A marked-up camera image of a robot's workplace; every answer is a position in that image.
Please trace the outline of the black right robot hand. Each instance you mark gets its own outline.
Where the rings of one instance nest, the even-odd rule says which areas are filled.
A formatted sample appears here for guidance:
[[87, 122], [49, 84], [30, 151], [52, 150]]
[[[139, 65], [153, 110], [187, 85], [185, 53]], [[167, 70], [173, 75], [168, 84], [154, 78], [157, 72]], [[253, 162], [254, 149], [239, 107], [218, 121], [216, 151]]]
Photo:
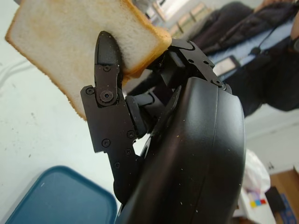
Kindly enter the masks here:
[[226, 224], [245, 167], [242, 105], [191, 41], [173, 40], [149, 68], [170, 96], [123, 96], [116, 40], [102, 31], [95, 84], [81, 98], [95, 152], [108, 155], [118, 224]]

